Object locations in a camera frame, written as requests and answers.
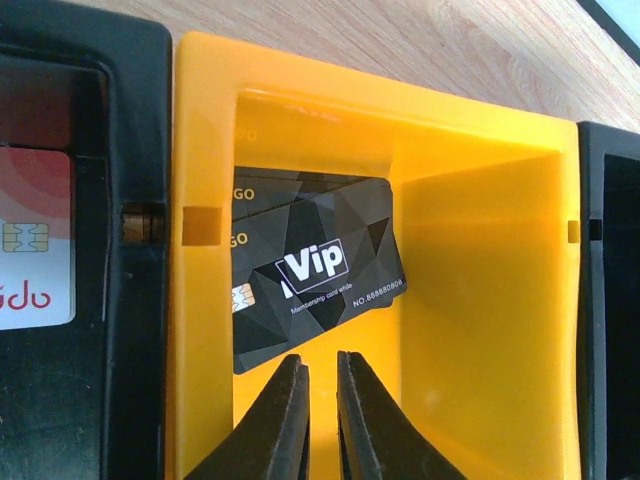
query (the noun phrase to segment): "wooden table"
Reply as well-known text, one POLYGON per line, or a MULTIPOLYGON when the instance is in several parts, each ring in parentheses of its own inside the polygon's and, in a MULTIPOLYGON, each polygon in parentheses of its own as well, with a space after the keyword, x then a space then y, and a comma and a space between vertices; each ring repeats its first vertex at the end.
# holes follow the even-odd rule
POLYGON ((640 132, 640 67, 575 0, 81 0, 463 97, 640 132))

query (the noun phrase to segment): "geometric pattern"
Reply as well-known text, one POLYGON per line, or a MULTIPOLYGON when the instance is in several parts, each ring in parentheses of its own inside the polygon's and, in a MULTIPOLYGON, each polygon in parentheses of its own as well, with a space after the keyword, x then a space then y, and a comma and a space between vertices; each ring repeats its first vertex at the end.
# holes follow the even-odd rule
POLYGON ((232 234, 249 239, 232 249, 233 286, 248 284, 255 302, 233 314, 236 374, 372 308, 389 306, 406 290, 392 212, 389 182, 370 178, 233 223, 232 234), (336 239, 348 272, 285 296, 276 262, 336 239), (395 288, 367 298, 389 285, 395 288))

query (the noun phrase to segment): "vip logo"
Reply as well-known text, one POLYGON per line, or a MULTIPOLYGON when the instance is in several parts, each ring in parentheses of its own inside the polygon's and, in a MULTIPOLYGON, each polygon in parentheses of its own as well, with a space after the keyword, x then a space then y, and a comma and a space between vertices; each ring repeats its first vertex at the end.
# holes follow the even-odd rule
POLYGON ((285 298, 303 293, 334 278, 349 273, 340 239, 303 248, 297 255, 288 254, 276 262, 284 281, 280 282, 285 298))

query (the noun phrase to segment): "black plastic holder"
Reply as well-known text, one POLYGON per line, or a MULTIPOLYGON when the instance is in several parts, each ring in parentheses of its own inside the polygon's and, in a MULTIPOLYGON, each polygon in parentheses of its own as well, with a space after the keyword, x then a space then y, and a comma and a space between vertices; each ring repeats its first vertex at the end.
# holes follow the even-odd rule
POLYGON ((306 480, 309 422, 309 368, 287 355, 238 426, 185 480, 306 480))
POLYGON ((583 478, 640 477, 640 135, 579 124, 583 478))
POLYGON ((464 479, 405 417, 362 354, 338 352, 343 480, 464 479))
POLYGON ((156 23, 0 2, 0 144, 72 160, 76 298, 0 330, 0 478, 164 478, 171 54, 156 23), (126 239, 130 212, 153 234, 126 239))

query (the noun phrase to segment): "smart card chip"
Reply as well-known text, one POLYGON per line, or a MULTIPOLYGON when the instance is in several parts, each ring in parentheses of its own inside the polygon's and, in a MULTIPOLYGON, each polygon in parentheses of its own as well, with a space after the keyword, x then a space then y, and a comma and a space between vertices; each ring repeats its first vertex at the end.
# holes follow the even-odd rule
POLYGON ((46 252, 49 250, 49 226, 46 223, 5 223, 2 250, 7 253, 46 252))

